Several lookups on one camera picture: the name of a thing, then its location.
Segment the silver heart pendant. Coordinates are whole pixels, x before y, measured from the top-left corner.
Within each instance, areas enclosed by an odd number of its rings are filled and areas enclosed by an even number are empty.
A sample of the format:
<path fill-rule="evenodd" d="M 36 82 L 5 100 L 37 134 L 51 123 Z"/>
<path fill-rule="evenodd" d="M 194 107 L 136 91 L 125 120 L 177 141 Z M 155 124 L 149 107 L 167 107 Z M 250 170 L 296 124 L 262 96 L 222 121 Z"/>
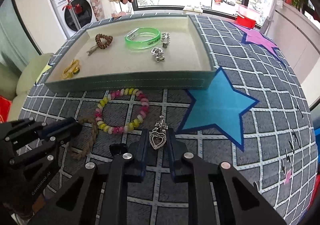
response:
<path fill-rule="evenodd" d="M 162 48 L 154 47 L 151 50 L 151 54 L 156 62 L 161 62 L 165 60 L 164 52 Z"/>
<path fill-rule="evenodd" d="M 158 150 L 165 145 L 167 141 L 167 129 L 168 125 L 164 120 L 164 116 L 161 115 L 149 135 L 149 142 L 154 150 Z"/>

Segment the small wooden stool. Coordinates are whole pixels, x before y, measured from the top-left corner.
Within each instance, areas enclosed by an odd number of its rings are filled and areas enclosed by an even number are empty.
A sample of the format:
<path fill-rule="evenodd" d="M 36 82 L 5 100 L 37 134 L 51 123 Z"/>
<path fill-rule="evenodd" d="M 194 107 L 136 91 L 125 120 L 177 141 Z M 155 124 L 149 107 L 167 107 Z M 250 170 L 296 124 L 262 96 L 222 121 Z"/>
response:
<path fill-rule="evenodd" d="M 200 4 L 186 5 L 182 11 L 183 11 L 183 14 L 201 15 L 203 13 L 203 10 Z"/>

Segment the red mop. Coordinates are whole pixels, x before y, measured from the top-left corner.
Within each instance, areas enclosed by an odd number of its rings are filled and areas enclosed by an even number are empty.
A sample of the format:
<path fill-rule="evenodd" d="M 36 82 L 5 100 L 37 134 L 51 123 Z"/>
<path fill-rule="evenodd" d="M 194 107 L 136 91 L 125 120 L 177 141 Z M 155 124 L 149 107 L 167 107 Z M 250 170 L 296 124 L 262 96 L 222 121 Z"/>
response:
<path fill-rule="evenodd" d="M 75 0 L 66 0 L 67 4 L 63 6 L 62 11 L 65 12 L 65 22 L 73 31 L 81 29 L 77 14 L 82 12 L 82 6 L 74 3 Z"/>

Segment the white washing machine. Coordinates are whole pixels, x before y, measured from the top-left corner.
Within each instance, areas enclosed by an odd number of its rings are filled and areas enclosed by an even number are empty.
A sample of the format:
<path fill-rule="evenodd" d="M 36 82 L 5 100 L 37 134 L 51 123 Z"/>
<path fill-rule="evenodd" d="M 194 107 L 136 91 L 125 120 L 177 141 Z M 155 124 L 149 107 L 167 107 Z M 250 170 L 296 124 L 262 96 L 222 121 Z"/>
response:
<path fill-rule="evenodd" d="M 67 39 L 96 21 L 90 0 L 50 0 Z"/>

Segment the red embroidered cushion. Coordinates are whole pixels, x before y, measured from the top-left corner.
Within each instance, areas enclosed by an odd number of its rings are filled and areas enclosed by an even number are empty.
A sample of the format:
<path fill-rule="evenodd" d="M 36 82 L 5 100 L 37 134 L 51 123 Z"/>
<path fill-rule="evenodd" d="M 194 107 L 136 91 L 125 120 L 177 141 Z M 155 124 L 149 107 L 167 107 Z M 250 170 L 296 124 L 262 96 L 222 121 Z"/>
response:
<path fill-rule="evenodd" d="M 0 96 L 0 123 L 7 122 L 12 101 Z"/>

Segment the green sofa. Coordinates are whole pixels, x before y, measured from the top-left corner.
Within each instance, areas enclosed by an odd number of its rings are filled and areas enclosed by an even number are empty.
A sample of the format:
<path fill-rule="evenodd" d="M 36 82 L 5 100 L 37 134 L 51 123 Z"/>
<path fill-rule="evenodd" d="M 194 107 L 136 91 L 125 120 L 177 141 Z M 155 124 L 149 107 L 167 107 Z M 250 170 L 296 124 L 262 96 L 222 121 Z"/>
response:
<path fill-rule="evenodd" d="M 48 69 L 52 53 L 33 58 L 20 76 L 15 75 L 8 66 L 1 64 L 1 96 L 12 101 L 7 122 L 18 119 L 29 91 Z"/>

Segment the green translucent bangle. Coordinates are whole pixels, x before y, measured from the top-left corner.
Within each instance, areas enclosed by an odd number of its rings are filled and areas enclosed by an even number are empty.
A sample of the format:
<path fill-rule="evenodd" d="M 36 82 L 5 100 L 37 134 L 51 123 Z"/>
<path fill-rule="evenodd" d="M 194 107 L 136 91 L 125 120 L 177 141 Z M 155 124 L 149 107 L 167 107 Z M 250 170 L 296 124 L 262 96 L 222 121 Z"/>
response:
<path fill-rule="evenodd" d="M 125 44 L 132 50 L 148 49 L 161 39 L 161 32 L 152 27 L 140 27 L 125 35 Z"/>

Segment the black claw hair clip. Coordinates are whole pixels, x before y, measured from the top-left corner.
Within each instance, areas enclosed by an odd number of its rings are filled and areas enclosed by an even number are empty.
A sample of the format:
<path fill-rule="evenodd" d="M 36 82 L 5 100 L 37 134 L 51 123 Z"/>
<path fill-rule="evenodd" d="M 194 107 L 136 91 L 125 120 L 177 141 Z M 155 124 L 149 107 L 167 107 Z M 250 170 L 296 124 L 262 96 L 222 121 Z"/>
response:
<path fill-rule="evenodd" d="M 109 146 L 110 154 L 114 157 L 116 155 L 123 155 L 128 152 L 127 145 L 125 143 L 115 143 Z"/>

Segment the silver star hair pin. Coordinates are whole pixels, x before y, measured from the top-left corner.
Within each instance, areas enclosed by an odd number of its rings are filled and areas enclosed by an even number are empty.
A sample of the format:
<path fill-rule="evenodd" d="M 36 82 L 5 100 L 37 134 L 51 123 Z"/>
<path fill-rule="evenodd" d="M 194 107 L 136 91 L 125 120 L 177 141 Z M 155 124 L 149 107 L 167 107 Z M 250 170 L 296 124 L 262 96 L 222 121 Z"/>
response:
<path fill-rule="evenodd" d="M 169 33 L 161 33 L 161 42 L 162 47 L 167 48 L 170 44 L 170 34 Z"/>

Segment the teal jewelry tray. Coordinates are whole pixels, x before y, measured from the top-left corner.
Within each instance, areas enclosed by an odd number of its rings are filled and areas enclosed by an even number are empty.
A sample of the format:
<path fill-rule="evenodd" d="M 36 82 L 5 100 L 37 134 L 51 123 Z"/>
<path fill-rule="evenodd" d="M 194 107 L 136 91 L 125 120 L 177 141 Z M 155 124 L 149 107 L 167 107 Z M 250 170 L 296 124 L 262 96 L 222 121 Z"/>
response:
<path fill-rule="evenodd" d="M 139 27 L 170 34 L 156 62 L 150 49 L 132 50 L 125 35 Z M 87 51 L 99 48 L 91 55 Z M 146 89 L 206 89 L 216 68 L 200 29 L 190 15 L 128 15 L 87 24 L 51 58 L 44 84 L 52 92 Z"/>

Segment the red bucket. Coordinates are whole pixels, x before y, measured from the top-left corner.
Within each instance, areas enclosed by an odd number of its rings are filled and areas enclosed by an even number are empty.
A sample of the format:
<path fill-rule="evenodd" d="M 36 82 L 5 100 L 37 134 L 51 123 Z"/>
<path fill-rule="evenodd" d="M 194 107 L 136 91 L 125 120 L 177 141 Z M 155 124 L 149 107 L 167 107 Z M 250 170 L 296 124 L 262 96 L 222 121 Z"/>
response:
<path fill-rule="evenodd" d="M 236 22 L 238 25 L 252 29 L 257 22 L 256 20 L 259 19 L 259 16 L 259 12 L 255 9 L 240 4 L 236 12 Z"/>

